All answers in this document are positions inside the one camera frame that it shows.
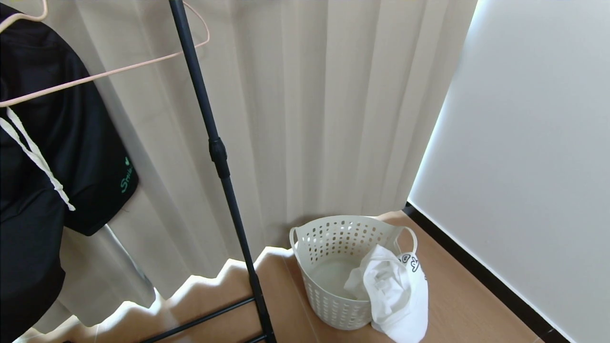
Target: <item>baseboard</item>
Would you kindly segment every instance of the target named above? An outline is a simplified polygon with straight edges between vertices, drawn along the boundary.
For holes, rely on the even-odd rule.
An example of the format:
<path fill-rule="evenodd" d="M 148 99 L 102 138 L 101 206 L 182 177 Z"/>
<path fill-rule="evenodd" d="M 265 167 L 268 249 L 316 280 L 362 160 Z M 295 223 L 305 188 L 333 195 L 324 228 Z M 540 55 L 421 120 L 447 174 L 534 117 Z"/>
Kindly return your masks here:
<path fill-rule="evenodd" d="M 515 294 L 507 285 L 485 268 L 472 255 L 445 234 L 430 219 L 426 218 L 413 205 L 407 203 L 403 209 L 419 227 L 428 233 L 441 247 L 460 262 L 472 275 L 502 301 L 525 325 L 538 335 L 545 343 L 570 343 L 560 332 L 555 330 L 538 312 Z"/>

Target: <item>floor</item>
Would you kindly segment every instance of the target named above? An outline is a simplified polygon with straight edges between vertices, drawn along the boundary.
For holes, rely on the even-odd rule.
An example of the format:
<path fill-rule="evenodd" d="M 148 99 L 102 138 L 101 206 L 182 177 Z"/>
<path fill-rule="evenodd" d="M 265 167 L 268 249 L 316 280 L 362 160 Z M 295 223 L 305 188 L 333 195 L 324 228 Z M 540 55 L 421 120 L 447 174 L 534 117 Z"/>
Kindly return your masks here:
<path fill-rule="evenodd" d="M 378 218 L 409 226 L 417 234 L 418 257 L 429 284 L 429 325 L 422 343 L 543 343 L 404 213 L 389 212 Z M 401 236 L 399 243 L 407 249 L 411 238 L 408 234 Z M 340 331 L 318 319 L 307 302 L 292 251 L 268 248 L 257 261 L 257 271 L 278 342 L 392 342 L 369 325 L 356 331 Z M 95 327 L 85 327 L 73 317 L 49 334 L 31 329 L 17 342 L 138 342 L 250 295 L 243 264 L 230 262 L 221 274 L 211 282 L 192 277 L 174 297 L 156 301 L 150 309 L 124 304 L 124 311 L 118 311 L 122 314 Z M 254 303 L 249 303 L 162 342 L 239 343 L 259 333 L 256 309 Z"/>

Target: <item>black clothes rack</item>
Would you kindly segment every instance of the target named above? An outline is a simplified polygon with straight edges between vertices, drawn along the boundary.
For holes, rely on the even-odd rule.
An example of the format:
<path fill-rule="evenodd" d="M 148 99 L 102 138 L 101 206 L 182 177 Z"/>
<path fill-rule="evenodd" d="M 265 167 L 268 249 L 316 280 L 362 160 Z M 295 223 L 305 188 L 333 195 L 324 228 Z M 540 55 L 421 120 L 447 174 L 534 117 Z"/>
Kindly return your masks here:
<path fill-rule="evenodd" d="M 146 339 L 141 343 L 160 341 L 161 339 L 194 327 L 195 325 L 203 323 L 206 320 L 216 318 L 221 314 L 227 313 L 252 301 L 254 301 L 256 304 L 256 309 L 263 332 L 262 334 L 248 340 L 246 343 L 255 343 L 263 340 L 265 340 L 267 343 L 276 343 L 273 327 L 271 326 L 271 319 L 269 318 L 265 299 L 263 298 L 263 292 L 260 288 L 259 277 L 256 275 L 256 271 L 254 270 L 254 263 L 252 262 L 252 256 L 250 255 L 248 241 L 246 240 L 246 234 L 243 230 L 242 218 L 239 214 L 237 200 L 235 199 L 235 192 L 233 191 L 233 185 L 231 184 L 231 174 L 229 172 L 229 164 L 227 163 L 227 153 L 224 148 L 223 141 L 218 136 L 216 124 L 214 123 L 214 116 L 212 115 L 212 108 L 210 107 L 210 101 L 207 97 L 206 85 L 204 84 L 203 76 L 201 75 L 201 68 L 199 67 L 199 61 L 197 60 L 197 53 L 195 52 L 195 45 L 193 44 L 193 37 L 190 32 L 190 27 L 188 26 L 187 15 L 184 10 L 184 3 L 182 3 L 182 0 L 170 0 L 170 7 L 171 13 L 174 16 L 174 22 L 176 23 L 176 29 L 178 30 L 178 36 L 180 37 L 180 44 L 182 45 L 182 50 L 184 51 L 184 58 L 187 62 L 188 72 L 190 73 L 191 80 L 193 81 L 193 87 L 195 88 L 195 94 L 197 96 L 197 101 L 199 102 L 201 115 L 203 116 L 203 121 L 206 124 L 210 155 L 212 157 L 212 161 L 216 165 L 218 177 L 222 182 L 224 195 L 227 199 L 227 204 L 229 205 L 233 225 L 235 226 L 235 232 L 237 233 L 237 238 L 239 239 L 239 245 L 242 248 L 243 258 L 246 262 L 246 268 L 248 269 L 253 296 L 240 300 L 225 308 L 221 308 L 213 313 L 206 314 L 205 316 L 197 318 L 177 328 Z"/>

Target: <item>laundry basket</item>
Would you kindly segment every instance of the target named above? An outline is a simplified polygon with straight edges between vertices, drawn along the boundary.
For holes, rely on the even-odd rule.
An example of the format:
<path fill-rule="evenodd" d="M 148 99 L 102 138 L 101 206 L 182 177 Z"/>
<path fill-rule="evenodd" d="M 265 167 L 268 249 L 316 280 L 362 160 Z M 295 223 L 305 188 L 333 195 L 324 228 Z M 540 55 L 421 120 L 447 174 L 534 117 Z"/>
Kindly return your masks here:
<path fill-rule="evenodd" d="M 343 289 L 352 269 L 379 244 L 400 255 L 402 230 L 371 217 L 335 215 L 290 230 L 290 244 L 301 268 L 309 304 L 324 323 L 340 330 L 356 330 L 371 322 L 371 303 L 356 300 Z"/>

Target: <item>curtain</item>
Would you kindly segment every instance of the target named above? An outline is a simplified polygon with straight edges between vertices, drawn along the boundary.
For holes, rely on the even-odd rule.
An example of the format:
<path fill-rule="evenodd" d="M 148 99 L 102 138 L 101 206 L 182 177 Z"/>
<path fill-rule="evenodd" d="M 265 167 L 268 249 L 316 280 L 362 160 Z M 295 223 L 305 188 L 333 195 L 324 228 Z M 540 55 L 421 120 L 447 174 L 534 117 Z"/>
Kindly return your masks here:
<path fill-rule="evenodd" d="M 313 218 L 404 206 L 476 0 L 190 4 L 211 32 L 198 56 L 254 257 Z M 53 1 L 45 23 L 91 74 L 180 50 L 166 0 Z M 96 85 L 141 182 L 99 233 L 65 230 L 66 282 L 42 332 L 149 306 L 153 287 L 169 298 L 242 259 L 184 59 Z"/>

